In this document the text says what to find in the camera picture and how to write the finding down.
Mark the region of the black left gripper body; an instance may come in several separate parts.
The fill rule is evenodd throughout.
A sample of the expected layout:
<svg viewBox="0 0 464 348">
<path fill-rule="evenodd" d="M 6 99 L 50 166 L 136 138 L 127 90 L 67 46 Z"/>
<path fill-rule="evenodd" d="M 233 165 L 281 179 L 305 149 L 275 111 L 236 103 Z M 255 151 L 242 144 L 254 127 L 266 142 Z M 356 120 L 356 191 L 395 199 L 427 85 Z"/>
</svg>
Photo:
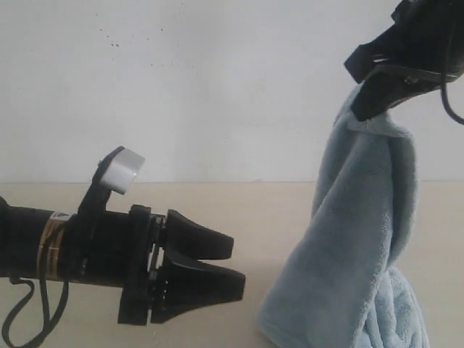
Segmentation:
<svg viewBox="0 0 464 348">
<path fill-rule="evenodd" d="M 93 236 L 74 242 L 67 255 L 74 259 L 65 269 L 72 283 L 122 289 L 117 322 L 146 324 L 152 306 L 157 239 L 165 216 L 149 207 L 133 205 L 128 213 L 106 211 L 93 225 Z"/>
</svg>

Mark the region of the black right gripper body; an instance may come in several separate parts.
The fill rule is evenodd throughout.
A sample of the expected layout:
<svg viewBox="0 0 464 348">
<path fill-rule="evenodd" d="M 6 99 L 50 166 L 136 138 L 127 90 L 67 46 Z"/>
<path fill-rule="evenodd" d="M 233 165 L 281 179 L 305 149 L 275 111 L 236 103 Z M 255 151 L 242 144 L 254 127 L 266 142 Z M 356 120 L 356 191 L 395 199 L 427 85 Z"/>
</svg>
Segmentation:
<svg viewBox="0 0 464 348">
<path fill-rule="evenodd" d="M 388 29 L 345 60 L 356 82 L 378 73 L 432 83 L 463 74 L 462 1 L 401 1 L 391 18 Z"/>
</svg>

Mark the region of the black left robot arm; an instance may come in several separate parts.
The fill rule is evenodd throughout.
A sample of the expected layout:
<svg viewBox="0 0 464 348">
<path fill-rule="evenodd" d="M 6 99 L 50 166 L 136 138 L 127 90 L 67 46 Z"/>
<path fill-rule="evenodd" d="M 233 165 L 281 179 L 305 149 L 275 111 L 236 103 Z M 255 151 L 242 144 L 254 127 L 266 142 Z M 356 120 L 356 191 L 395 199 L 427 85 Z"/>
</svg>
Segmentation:
<svg viewBox="0 0 464 348">
<path fill-rule="evenodd" d="M 1 275 L 119 288 L 120 324 L 161 324 L 192 310 L 243 298 L 243 273 L 218 266 L 234 240 L 176 210 L 133 205 L 81 214 L 1 206 Z"/>
</svg>

